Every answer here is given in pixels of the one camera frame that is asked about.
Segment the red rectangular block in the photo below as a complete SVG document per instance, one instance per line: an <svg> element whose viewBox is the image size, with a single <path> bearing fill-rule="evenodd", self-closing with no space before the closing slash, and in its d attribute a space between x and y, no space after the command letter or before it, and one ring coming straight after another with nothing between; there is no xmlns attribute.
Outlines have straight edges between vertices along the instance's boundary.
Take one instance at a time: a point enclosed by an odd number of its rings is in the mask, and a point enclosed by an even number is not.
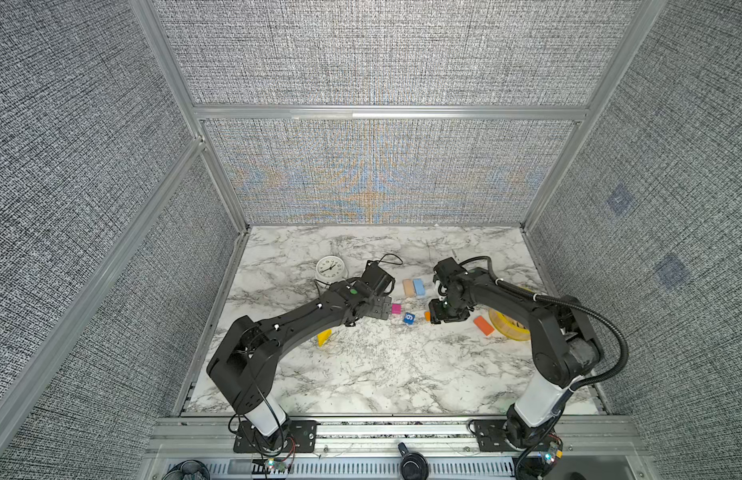
<svg viewBox="0 0 742 480"><path fill-rule="evenodd" d="M473 319L474 325L481 331L485 336L491 336L495 331L493 325L487 321L483 316L477 316Z"/></svg>

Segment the natural wood rectangular block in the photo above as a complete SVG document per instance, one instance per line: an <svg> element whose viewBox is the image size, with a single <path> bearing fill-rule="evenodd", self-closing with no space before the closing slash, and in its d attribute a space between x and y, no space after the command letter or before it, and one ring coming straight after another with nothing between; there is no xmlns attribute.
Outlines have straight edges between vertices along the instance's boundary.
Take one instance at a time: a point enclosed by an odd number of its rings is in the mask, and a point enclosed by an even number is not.
<svg viewBox="0 0 742 480"><path fill-rule="evenodd" d="M412 279L404 279L402 281L402 285L406 298L412 298L416 296L416 291Z"/></svg>

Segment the light blue rectangular block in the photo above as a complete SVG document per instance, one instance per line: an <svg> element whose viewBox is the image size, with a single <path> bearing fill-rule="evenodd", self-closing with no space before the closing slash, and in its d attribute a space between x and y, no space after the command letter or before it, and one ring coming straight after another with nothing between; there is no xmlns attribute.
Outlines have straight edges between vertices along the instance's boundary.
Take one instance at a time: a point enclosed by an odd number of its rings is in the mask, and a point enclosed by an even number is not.
<svg viewBox="0 0 742 480"><path fill-rule="evenodd" d="M415 278L412 280L414 291L417 297L424 297L426 295L425 285L422 279Z"/></svg>

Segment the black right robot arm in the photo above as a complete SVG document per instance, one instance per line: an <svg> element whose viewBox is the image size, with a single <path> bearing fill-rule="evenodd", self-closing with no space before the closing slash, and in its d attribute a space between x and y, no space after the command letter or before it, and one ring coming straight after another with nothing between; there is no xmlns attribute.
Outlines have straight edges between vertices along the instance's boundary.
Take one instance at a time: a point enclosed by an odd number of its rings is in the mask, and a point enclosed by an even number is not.
<svg viewBox="0 0 742 480"><path fill-rule="evenodd" d="M561 414L575 383L602 360L603 349L589 318L573 297L545 300L485 268L468 270L451 257L435 265L433 281L440 295L429 303L434 324L465 321L482 306L528 332L535 372L508 408L504 430L513 448L533 447Z"/></svg>

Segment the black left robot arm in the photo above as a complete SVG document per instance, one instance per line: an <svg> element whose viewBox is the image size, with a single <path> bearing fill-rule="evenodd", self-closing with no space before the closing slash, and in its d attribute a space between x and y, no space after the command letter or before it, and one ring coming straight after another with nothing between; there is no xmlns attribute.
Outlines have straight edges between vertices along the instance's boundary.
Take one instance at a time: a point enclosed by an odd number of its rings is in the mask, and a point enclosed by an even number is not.
<svg viewBox="0 0 742 480"><path fill-rule="evenodd" d="M250 425L251 432L239 436L262 453L285 450L289 418L271 395L280 360L324 331L355 325L369 315L376 299L389 295L394 285L392 278L342 280L285 314L258 322L247 316L235 320L206 372L234 414Z"/></svg>

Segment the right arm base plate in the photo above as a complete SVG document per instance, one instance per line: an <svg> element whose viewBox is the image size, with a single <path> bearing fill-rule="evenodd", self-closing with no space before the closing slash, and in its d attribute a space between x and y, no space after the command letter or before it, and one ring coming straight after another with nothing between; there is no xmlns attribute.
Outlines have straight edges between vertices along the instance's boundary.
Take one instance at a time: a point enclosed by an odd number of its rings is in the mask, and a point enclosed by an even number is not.
<svg viewBox="0 0 742 480"><path fill-rule="evenodd" d="M475 436L481 452L521 452L528 448L538 450L556 437L550 426L552 421L528 427L520 420L473 419L467 428Z"/></svg>

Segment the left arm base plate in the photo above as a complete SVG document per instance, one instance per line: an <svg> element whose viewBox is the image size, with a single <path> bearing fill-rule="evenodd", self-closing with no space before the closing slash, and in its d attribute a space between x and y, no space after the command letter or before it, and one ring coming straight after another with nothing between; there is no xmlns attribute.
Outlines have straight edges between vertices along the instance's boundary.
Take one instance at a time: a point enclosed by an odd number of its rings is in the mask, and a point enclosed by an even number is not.
<svg viewBox="0 0 742 480"><path fill-rule="evenodd" d="M270 436L261 434L250 422L236 418L233 452L285 455L287 453L313 453L319 423L314 420L288 420Z"/></svg>

